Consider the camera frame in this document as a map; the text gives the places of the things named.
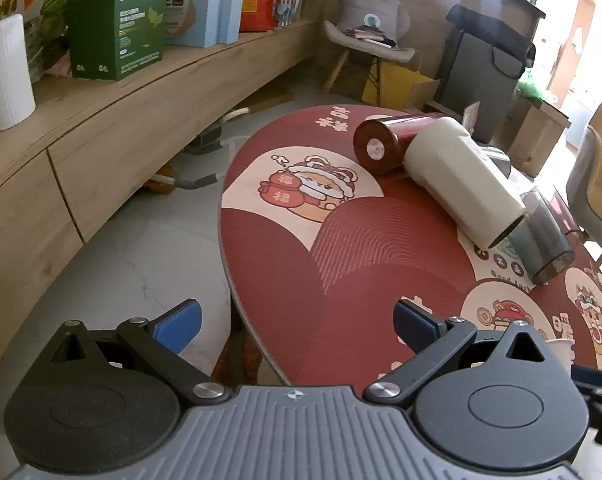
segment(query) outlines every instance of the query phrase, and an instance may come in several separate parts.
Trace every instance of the floor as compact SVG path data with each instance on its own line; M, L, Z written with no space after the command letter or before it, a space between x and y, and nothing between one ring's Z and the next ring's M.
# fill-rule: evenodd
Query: floor
M295 99L224 127L224 137L249 136L286 114L319 104L353 103L321 96L293 81ZM537 181L564 192L574 154L558 143ZM229 164L226 150L179 154L171 166L198 178ZM217 236L221 184L169 195L140 191L85 245L38 302L0 363L0 479L18 464L2 436L2 412L20 378L57 327L81 319L89 329L114 328L133 316L155 318L185 298L203 308L203 329L182 356L211 373L230 329L229 289ZM596 256L596 247L592 251ZM270 382L267 371L262 379Z

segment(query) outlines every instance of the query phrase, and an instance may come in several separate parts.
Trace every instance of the metal screw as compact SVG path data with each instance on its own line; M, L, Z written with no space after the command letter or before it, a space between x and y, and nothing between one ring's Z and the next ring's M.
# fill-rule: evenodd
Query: metal screw
M199 383L192 389L192 392L202 399L215 399L225 393L225 388L217 383Z
M370 384L367 389L375 397L381 397L382 399L389 399L396 397L401 393L401 389L394 383L387 383L385 381L380 383Z

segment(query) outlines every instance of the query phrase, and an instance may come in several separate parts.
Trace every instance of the yellow bag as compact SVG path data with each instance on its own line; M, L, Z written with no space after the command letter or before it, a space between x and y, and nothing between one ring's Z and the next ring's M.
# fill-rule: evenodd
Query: yellow bag
M373 81L376 81L376 64L372 64L367 77L366 88L363 90L361 101L372 105L377 104L377 91ZM434 98L439 80L429 78L418 72L396 65L392 62L381 60L381 103L383 108L392 110L405 110L406 108L420 108Z

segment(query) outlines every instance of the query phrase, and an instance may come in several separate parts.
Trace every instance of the light blue box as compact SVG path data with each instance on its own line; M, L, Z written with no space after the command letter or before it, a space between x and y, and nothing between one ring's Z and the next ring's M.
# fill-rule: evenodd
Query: light blue box
M218 42L230 44L239 39L243 0L221 0Z
M217 43L221 0L167 0L165 43L212 46Z

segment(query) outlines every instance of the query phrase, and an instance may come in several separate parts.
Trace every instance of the cabinet drawer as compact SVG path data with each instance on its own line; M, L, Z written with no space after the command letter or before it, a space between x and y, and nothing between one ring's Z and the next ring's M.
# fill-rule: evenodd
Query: cabinet drawer
M92 116L50 148L88 240L156 170L230 108L312 54L316 28L292 28L203 58Z
M0 187L0 358L81 245L43 152Z

